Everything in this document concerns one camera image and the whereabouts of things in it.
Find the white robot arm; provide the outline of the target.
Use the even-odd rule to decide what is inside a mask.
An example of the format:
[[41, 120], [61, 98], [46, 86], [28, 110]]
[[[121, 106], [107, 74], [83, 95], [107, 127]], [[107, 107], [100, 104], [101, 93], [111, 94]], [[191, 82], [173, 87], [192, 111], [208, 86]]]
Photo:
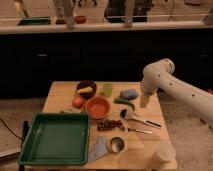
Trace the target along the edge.
[[213, 128], [213, 95], [174, 77], [174, 70], [175, 65], [168, 58], [146, 65], [141, 92], [151, 96], [160, 88], [195, 110], [198, 117]]

